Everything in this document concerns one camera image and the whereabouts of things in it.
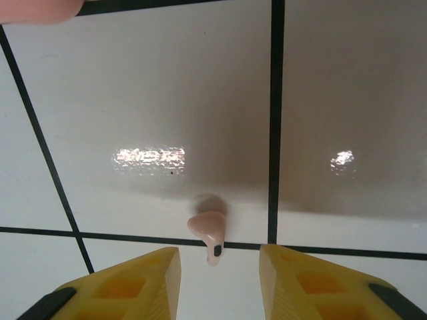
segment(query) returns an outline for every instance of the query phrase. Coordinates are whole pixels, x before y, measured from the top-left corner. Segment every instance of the small pink toy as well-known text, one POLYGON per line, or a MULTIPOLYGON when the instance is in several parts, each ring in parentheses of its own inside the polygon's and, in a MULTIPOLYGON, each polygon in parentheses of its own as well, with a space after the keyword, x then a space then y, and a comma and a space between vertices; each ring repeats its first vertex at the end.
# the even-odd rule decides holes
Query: small pink toy
POLYGON ((194 235, 207 245, 207 263, 215 266, 220 262, 226 236, 226 216, 218 211, 202 212, 187 222, 194 235))

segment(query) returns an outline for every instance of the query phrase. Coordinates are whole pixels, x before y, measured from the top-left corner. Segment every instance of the black grout line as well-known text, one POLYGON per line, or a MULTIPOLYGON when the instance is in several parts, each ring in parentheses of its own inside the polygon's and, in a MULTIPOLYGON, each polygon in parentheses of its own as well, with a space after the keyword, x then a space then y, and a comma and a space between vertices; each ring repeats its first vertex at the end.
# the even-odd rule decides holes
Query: black grout line
POLYGON ((65 191, 62 187, 61 180, 59 179, 58 172, 56 170, 55 164, 53 162, 51 153, 49 151, 49 148, 47 146, 45 137, 43 135, 43 132, 40 127, 39 120, 37 119, 37 116, 35 114, 33 104, 29 98, 29 94, 27 91, 27 88, 25 87, 24 80, 22 78, 21 72, 19 71, 18 64, 16 62, 15 56, 13 55, 12 48, 7 40, 6 33, 3 29, 3 26, 0 25, 0 45, 3 49, 3 52, 5 54, 7 63, 9 64, 9 68, 12 72, 12 76, 15 80, 16 86, 18 88, 18 92, 21 96, 22 102, 24 104, 25 110, 28 114, 28 118, 31 122, 31 126, 33 127, 34 134, 37 138, 37 141, 39 142, 41 152, 45 158, 47 168, 49 169, 49 172, 51 174, 53 184, 55 185, 56 191, 59 196, 59 200, 62 203, 62 206, 64 208, 65 214, 67 215, 69 224, 71 226, 71 229, 74 232, 75 240, 77 241, 77 244, 80 248, 81 255, 83 256, 83 260, 85 261, 87 270, 92 273, 93 267, 92 263, 90 261, 89 255, 87 254, 85 244, 83 243, 83 239, 79 235, 79 227, 77 226, 77 223, 75 222, 73 213, 71 211, 70 205, 67 200, 67 196, 65 195, 65 191))
POLYGON ((85 239, 116 240, 142 243, 162 243, 165 245, 190 245, 194 247, 205 247, 203 241, 193 239, 176 239, 163 237, 145 237, 142 235, 114 235, 109 233, 82 232, 85 239))
MULTIPOLYGON (((16 227, 0 227, 0 233, 75 237, 75 233, 71 231, 16 228, 16 227)), ((205 247, 205 244, 202 241, 193 240, 193 239, 144 237, 139 235, 116 235, 116 234, 109 234, 109 233, 92 233, 92 232, 81 232, 80 235, 84 239, 114 240, 114 241, 128 241, 128 242, 139 242, 139 243, 159 243, 159 244, 165 244, 165 245, 187 245, 192 247, 205 247)), ((240 242, 226 242, 224 245, 224 247, 228 249, 246 249, 246 250, 260 250, 261 246, 262 244, 259 244, 259 243, 240 243, 240 242)), ((284 247, 287 247, 289 249, 296 250, 299 252, 303 252, 303 253, 317 253, 322 255, 347 255, 347 256, 353 256, 353 257, 373 257, 373 258, 427 261, 427 253, 323 248, 323 247, 303 247, 303 246, 297 246, 297 245, 284 245, 284 247)))
POLYGON ((171 7, 174 5, 191 5, 225 0, 97 0, 86 1, 83 4, 79 16, 98 15, 120 11, 151 9, 159 7, 171 7))
POLYGON ((0 227, 0 233, 18 233, 22 235, 52 235, 56 237, 74 237, 74 232, 63 230, 0 227))
POLYGON ((272 0, 272 47, 270 58, 270 160, 268 171, 268 243, 277 243, 278 241, 284 29, 285 0, 272 0))

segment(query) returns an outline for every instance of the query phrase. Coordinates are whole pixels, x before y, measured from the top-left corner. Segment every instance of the rectangular cutout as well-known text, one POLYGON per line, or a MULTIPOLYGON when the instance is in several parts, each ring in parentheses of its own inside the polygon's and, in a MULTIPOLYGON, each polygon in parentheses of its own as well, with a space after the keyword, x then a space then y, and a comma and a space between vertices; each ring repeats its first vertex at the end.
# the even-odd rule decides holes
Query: rectangular cutout
POLYGON ((331 303, 317 305, 323 320, 374 320, 362 305, 331 303))
POLYGON ((297 275, 296 279, 308 294, 346 292, 336 278, 326 273, 304 272, 297 275))
POLYGON ((123 310, 82 311, 75 320, 122 320, 124 316, 123 310))
POLYGON ((290 255, 289 253, 286 253, 286 254, 282 253, 280 255, 280 259, 283 260, 283 261, 289 261, 289 262, 297 261, 298 260, 297 257, 294 257, 293 255, 290 255))
POLYGON ((95 292, 99 299, 134 299, 145 285, 145 278, 115 277, 102 283, 95 292))

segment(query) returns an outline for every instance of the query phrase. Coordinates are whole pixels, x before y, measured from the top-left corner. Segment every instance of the glossy tile surface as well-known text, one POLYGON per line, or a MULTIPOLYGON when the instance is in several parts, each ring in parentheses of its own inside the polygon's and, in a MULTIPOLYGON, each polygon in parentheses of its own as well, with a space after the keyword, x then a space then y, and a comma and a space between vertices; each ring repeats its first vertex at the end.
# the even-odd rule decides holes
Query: glossy tile surface
MULTIPOLYGON (((86 239, 95 271, 127 261, 164 245, 86 239)), ((259 251, 225 249, 210 267, 206 248, 179 246, 181 289, 177 320, 263 319, 259 251)))
POLYGON ((215 195, 228 241, 266 241, 270 10, 235 0, 5 27, 82 231, 194 238, 186 221, 215 195))
POLYGON ((426 15, 286 2, 279 243, 427 252, 426 15))
POLYGON ((16 319, 42 296, 87 275, 74 238, 0 233, 0 310, 16 319))
POLYGON ((313 255, 379 277, 395 286, 416 306, 427 312, 427 261, 348 257, 343 255, 313 255))
POLYGON ((0 226, 70 230, 0 50, 0 226))

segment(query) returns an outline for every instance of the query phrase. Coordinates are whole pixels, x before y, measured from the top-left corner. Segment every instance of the pink object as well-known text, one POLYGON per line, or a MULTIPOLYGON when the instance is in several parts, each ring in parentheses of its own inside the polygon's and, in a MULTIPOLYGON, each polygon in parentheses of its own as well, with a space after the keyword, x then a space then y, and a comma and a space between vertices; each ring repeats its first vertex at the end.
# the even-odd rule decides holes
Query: pink object
POLYGON ((83 0, 0 0, 0 23, 50 24, 79 13, 83 0))
POLYGON ((200 213, 187 222, 194 235, 207 245, 207 263, 214 266, 220 262, 226 236, 226 216, 217 211, 200 213))

